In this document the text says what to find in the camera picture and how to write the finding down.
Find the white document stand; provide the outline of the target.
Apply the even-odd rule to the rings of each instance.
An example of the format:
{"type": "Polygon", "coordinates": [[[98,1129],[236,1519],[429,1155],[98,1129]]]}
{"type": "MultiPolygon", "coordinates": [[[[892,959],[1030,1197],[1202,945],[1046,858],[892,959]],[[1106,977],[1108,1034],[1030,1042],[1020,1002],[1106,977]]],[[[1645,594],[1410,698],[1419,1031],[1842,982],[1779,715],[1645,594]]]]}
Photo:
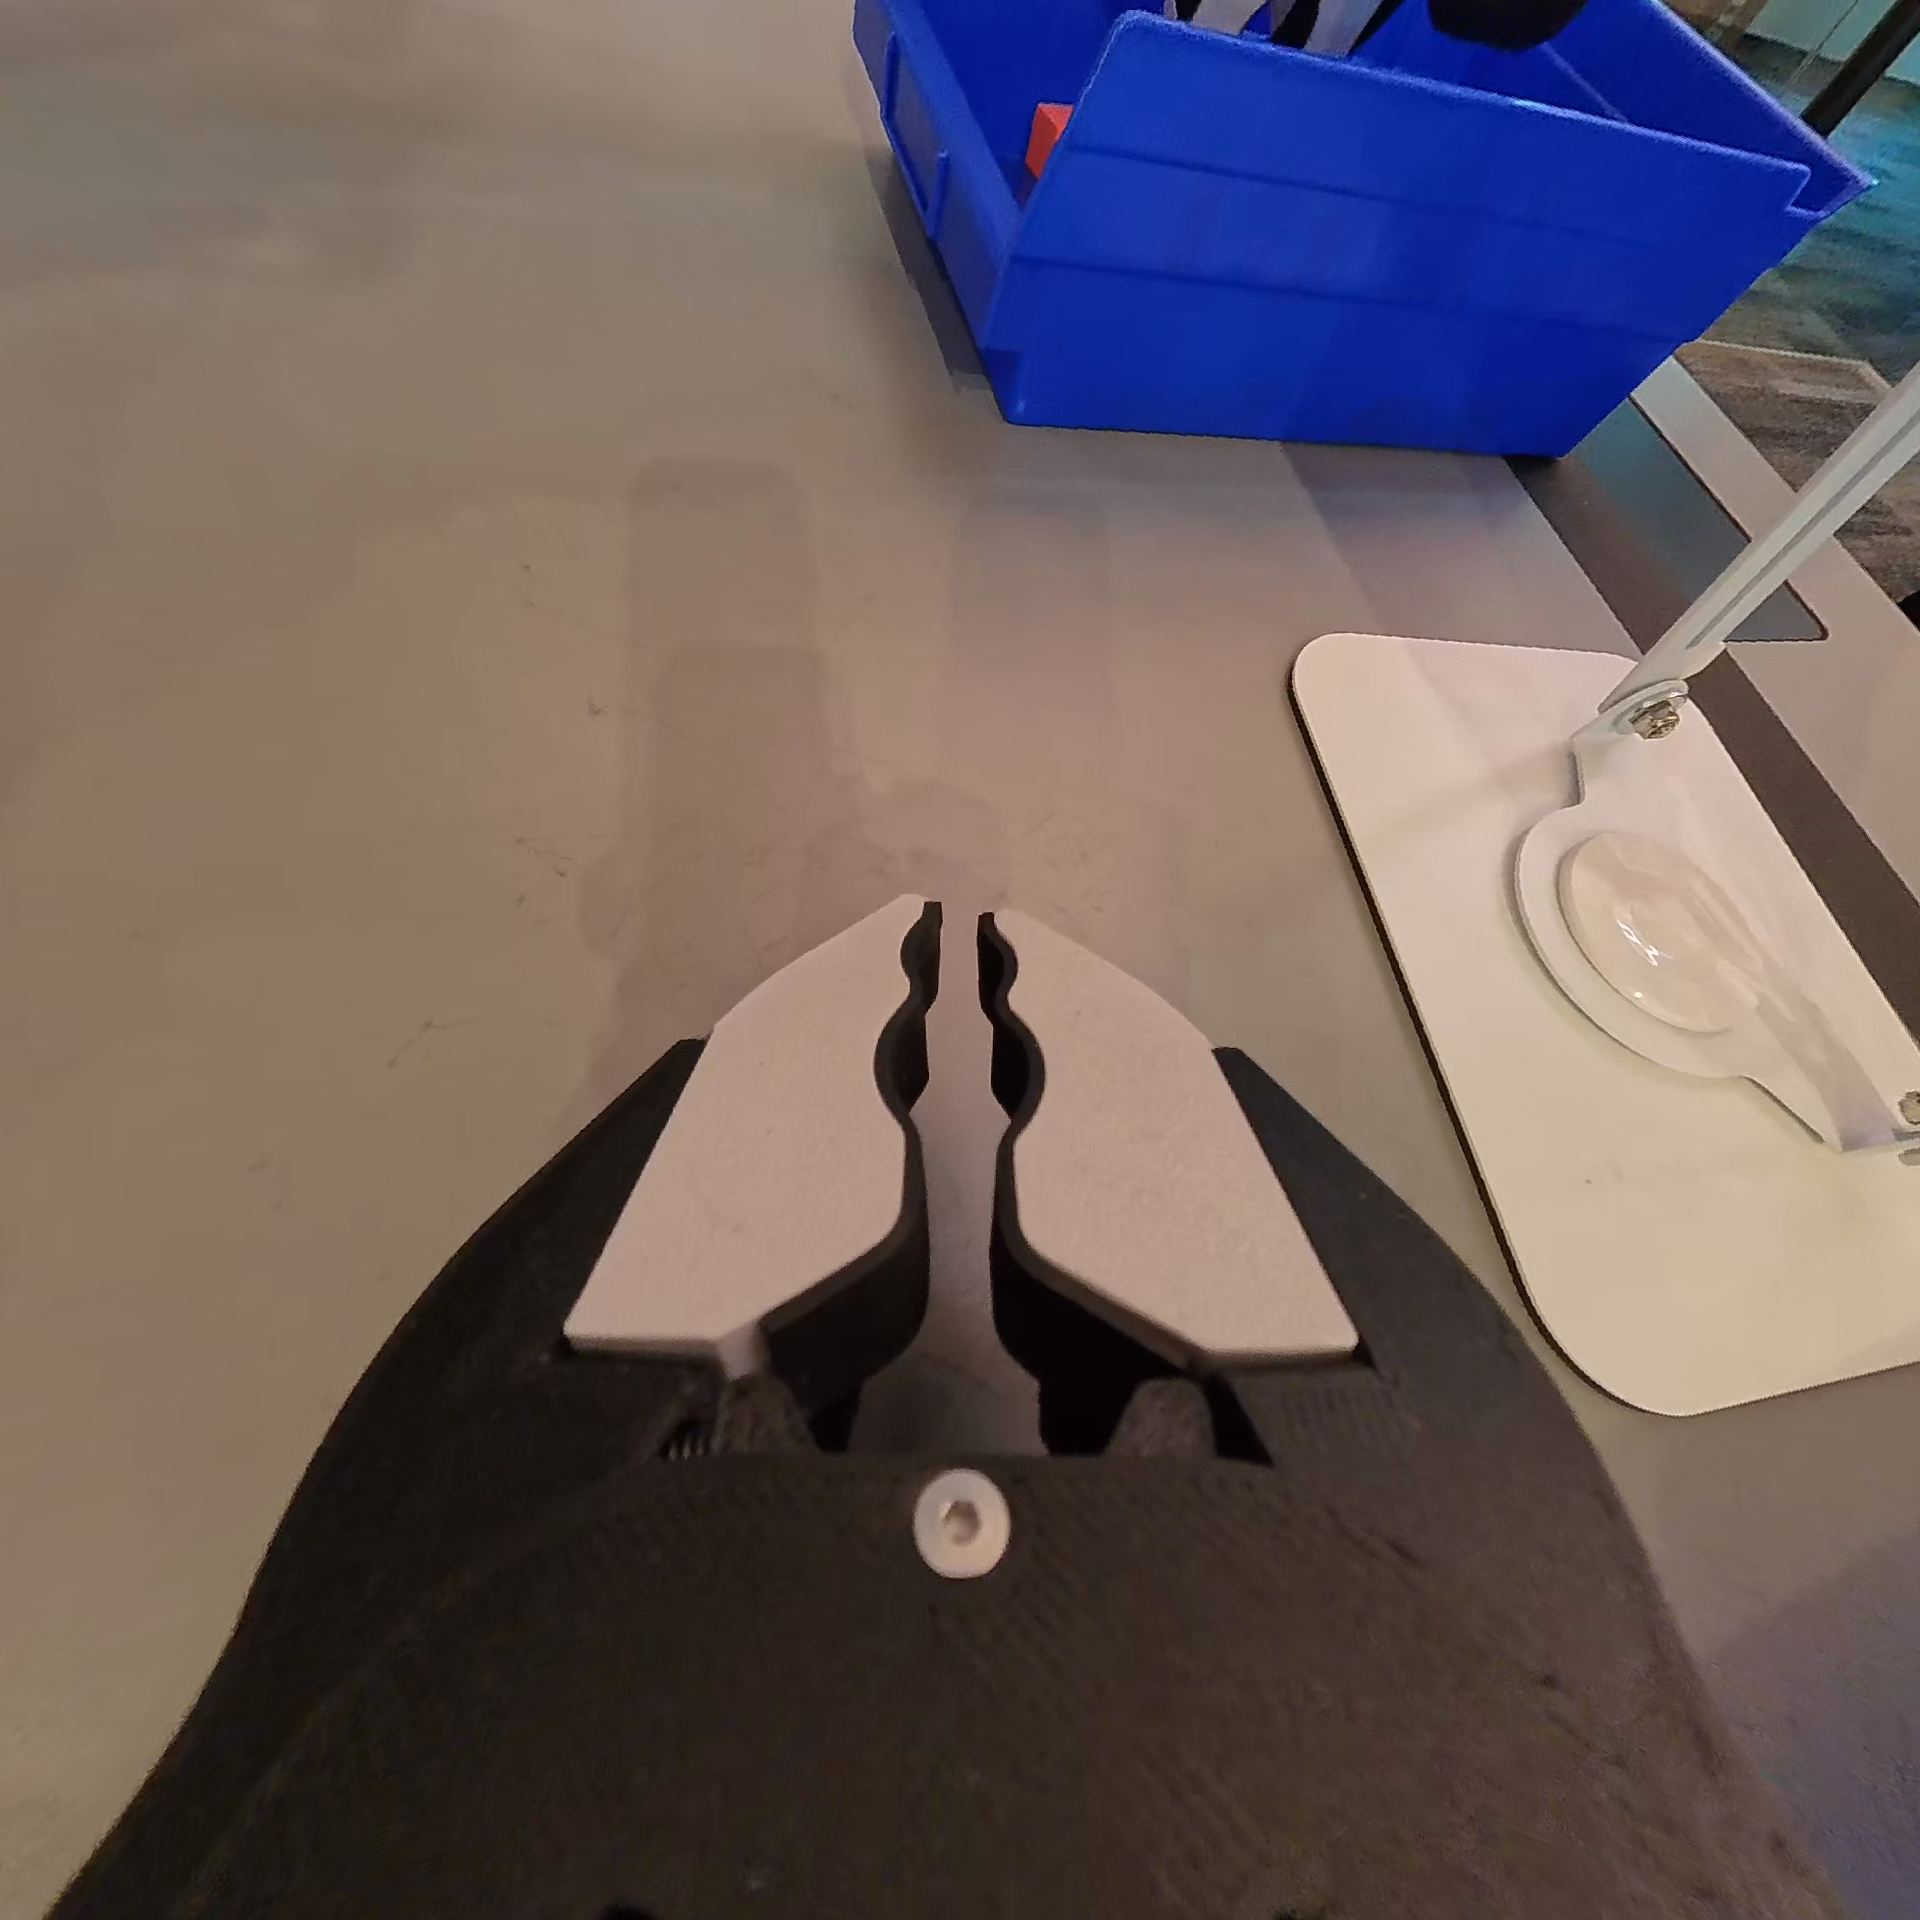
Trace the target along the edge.
{"type": "Polygon", "coordinates": [[[1916,373],[1642,661],[1331,633],[1290,693],[1519,1293],[1695,1418],[1916,1365],[1916,926],[1699,681],[1916,455],[1916,373]]]}

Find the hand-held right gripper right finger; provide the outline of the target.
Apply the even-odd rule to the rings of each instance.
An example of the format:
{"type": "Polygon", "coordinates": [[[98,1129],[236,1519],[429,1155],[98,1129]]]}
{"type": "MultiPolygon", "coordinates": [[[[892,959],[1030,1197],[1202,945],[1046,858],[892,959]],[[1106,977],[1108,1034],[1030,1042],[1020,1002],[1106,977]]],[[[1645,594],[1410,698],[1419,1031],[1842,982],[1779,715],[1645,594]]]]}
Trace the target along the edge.
{"type": "Polygon", "coordinates": [[[1204,1034],[1013,907],[975,922],[991,1094],[991,1322],[1054,1455],[1102,1454],[1143,1387],[1319,1377],[1361,1330],[1204,1034]]]}

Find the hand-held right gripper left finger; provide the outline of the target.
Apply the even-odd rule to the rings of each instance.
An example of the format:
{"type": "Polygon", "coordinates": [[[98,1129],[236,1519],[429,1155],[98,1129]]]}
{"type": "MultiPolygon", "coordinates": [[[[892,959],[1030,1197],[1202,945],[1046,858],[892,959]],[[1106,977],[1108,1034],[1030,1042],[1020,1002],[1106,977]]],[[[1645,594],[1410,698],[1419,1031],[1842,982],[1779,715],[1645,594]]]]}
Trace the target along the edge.
{"type": "Polygon", "coordinates": [[[914,1106],[945,907],[899,895],[726,1011],[567,1311],[567,1353],[769,1381],[847,1450],[927,1309],[914,1106]]]}

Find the blue plastic bin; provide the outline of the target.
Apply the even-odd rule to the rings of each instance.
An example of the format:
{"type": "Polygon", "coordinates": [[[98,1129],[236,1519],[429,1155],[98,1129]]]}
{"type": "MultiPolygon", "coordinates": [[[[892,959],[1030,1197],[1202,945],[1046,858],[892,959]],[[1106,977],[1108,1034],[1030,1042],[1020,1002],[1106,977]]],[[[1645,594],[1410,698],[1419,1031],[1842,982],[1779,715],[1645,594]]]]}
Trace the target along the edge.
{"type": "Polygon", "coordinates": [[[1870,190],[1666,5],[1519,55],[1427,5],[1347,58],[1097,2],[853,44],[1013,425],[1557,460],[1870,190]]]}

